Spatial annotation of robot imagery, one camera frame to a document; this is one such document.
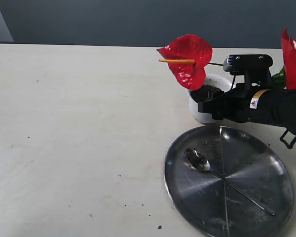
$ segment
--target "warning label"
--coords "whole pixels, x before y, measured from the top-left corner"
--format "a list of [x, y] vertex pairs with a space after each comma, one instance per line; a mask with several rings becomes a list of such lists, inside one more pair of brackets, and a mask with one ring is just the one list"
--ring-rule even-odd
[[256, 109], [258, 107], [258, 101], [259, 98], [263, 93], [265, 93], [267, 90], [259, 90], [255, 95], [252, 97], [250, 101], [250, 109]]

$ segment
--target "white table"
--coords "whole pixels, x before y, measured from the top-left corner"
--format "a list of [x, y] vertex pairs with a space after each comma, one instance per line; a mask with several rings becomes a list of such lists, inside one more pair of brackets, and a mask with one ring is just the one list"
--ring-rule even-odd
[[[282, 67], [277, 49], [215, 49], [212, 62], [245, 52]], [[202, 236], [165, 190], [167, 149], [200, 124], [159, 58], [148, 47], [0, 45], [0, 237]], [[284, 129], [223, 124], [269, 143], [296, 192]], [[296, 205], [283, 233], [296, 237]]]

